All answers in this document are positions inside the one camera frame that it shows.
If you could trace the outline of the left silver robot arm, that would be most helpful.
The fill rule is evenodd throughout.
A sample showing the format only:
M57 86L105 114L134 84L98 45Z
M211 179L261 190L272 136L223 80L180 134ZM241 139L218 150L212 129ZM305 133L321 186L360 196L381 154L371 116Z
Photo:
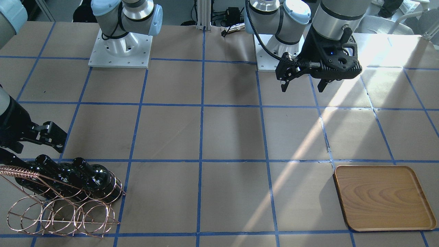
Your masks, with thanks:
M278 61L281 90L308 74L319 79L319 92L337 80L362 72L353 32L369 7L369 0L322 0L312 14L303 0L245 1L246 31Z

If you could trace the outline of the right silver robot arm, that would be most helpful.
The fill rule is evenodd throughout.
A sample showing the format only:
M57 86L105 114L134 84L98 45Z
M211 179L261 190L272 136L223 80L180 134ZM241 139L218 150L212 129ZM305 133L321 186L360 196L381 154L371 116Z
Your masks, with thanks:
M163 24L163 8L152 0L93 0L92 13L100 25L102 40L110 43L109 53L127 56L113 46L134 41L134 33L156 36ZM28 14L18 0L1 1L1 47L17 35ZM64 152L67 133L54 122L37 125L28 112L4 89L1 89L1 164L6 164L23 150L23 142L45 144L58 153Z

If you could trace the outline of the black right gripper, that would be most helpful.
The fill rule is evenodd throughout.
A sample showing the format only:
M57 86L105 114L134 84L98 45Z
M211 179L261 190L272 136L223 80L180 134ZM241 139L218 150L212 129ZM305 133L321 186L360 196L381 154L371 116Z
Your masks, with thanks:
M45 144L53 147L58 153L64 152L67 133L52 121L37 125L31 121L28 112L14 99L1 100L0 117L0 140L1 140L1 163L12 158L13 154L21 153L23 144Z

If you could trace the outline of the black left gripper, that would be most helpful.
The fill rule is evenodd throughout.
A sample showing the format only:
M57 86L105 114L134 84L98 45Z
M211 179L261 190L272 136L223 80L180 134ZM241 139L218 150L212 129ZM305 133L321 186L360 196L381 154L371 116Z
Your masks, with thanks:
M329 39L312 25L297 57L291 58L287 52L282 55L275 70L282 92L287 91L292 80L304 74L320 79L317 89L322 93L330 80L353 79L362 72L353 30L348 24L339 29L341 37Z

